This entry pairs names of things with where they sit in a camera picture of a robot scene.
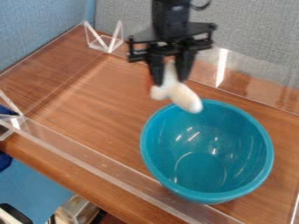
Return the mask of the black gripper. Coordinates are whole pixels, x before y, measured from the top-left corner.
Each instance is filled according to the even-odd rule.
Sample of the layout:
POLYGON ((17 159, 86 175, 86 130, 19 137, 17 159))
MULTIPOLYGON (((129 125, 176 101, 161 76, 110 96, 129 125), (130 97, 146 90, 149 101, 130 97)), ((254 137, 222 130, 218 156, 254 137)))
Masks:
POLYGON ((213 23, 189 22, 186 31, 180 35, 162 37, 158 31, 149 26, 126 38, 129 62, 146 60, 153 84, 162 85, 164 56, 174 56, 174 68, 178 82, 185 82, 192 70, 196 51, 212 48, 212 33, 217 26, 213 23))

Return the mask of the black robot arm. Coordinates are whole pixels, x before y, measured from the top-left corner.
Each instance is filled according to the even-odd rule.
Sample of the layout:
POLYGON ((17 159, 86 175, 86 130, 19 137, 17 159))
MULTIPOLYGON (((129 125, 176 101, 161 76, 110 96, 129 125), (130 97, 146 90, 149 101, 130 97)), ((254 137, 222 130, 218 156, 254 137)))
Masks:
POLYGON ((164 81, 165 57, 174 57, 177 80, 184 82, 197 52, 212 48, 212 33, 217 26, 189 21, 190 10, 202 11, 209 5, 210 1, 196 6, 192 0, 152 0, 152 24, 126 38, 128 62, 146 63, 156 86, 161 86, 164 81))

